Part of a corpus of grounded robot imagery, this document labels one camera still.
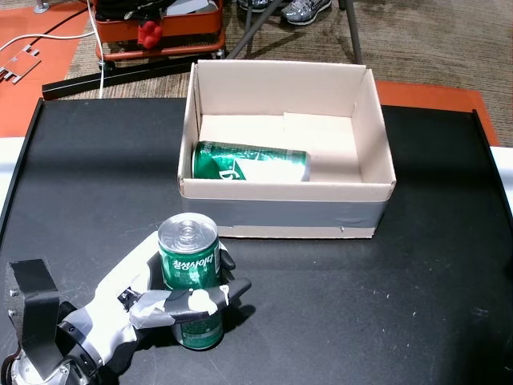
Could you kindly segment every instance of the green can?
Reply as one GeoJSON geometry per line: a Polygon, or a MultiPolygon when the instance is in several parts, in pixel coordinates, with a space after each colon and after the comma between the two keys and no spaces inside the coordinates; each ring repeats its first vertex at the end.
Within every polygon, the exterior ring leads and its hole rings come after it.
{"type": "Polygon", "coordinates": [[[192,155],[198,179],[299,182],[309,179],[307,152],[200,141],[192,155]]]}
{"type": "MultiPolygon", "coordinates": [[[[198,213],[182,213],[159,227],[164,283],[170,290],[204,289],[220,284],[219,237],[216,223],[198,213]]],[[[204,321],[172,326],[176,340],[194,350],[216,344],[223,336],[219,312],[204,321]]]]}

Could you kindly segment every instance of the open cardboard box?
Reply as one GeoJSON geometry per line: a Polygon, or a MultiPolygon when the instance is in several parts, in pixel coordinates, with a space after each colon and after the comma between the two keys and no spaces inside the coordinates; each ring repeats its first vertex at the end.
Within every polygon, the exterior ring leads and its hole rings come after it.
{"type": "Polygon", "coordinates": [[[184,211],[225,237],[372,237],[395,186],[372,71],[260,60],[192,65],[178,184],[184,211]],[[306,182],[191,178],[198,140],[310,155],[306,182]]]}

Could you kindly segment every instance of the brown carpet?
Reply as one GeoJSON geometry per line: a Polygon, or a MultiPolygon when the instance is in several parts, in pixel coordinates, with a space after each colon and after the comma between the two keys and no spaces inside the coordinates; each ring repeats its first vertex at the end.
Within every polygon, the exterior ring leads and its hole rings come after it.
{"type": "MultiPolygon", "coordinates": [[[[0,9],[34,3],[3,0],[0,9]]],[[[501,144],[513,147],[511,0],[356,0],[355,10],[363,60],[377,79],[478,90],[501,144]]],[[[229,50],[242,35],[244,15],[229,3],[224,21],[229,50]]],[[[69,77],[98,70],[94,46],[93,38],[83,39],[69,77]]],[[[345,12],[334,2],[314,24],[296,28],[272,17],[255,36],[249,57],[351,63],[345,12]]],[[[173,75],[109,87],[105,97],[185,96],[187,80],[173,75]]]]}

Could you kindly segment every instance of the black tabletop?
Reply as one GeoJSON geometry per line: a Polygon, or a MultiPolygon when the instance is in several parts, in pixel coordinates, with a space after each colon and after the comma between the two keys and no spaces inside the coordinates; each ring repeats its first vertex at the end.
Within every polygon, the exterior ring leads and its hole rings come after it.
{"type": "MultiPolygon", "coordinates": [[[[227,239],[253,287],[195,352],[166,330],[121,384],[508,383],[510,217],[472,114],[384,107],[398,184],[372,240],[227,239]]],[[[62,300],[84,306],[102,277],[181,211],[182,99],[44,104],[0,249],[42,258],[62,300]]],[[[15,350],[0,309],[0,355],[15,350]]]]}

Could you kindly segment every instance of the sneaker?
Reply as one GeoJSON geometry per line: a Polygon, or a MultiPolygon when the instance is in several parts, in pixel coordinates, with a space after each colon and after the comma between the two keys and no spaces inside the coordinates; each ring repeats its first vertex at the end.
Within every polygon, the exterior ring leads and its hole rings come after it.
{"type": "Polygon", "coordinates": [[[317,14],[331,6],[331,0],[293,0],[281,16],[295,26],[306,26],[315,21],[317,14]]]}
{"type": "MultiPolygon", "coordinates": [[[[272,0],[252,0],[252,13],[261,14],[271,2],[272,0]]],[[[237,0],[237,4],[239,4],[239,7],[243,10],[248,10],[248,0],[237,0]]]]}

